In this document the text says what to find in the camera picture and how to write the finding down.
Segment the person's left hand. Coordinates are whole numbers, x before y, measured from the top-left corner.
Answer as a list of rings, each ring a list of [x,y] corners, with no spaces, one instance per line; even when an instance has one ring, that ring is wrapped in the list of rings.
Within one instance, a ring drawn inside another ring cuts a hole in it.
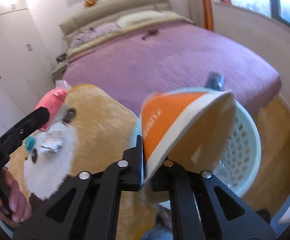
[[[26,199],[24,193],[20,191],[18,181],[16,181],[12,173],[3,168],[5,185],[9,188],[9,208],[12,211],[11,218],[3,213],[3,202],[0,198],[0,219],[12,228],[17,228],[20,223],[25,222],[32,214],[30,202]]]

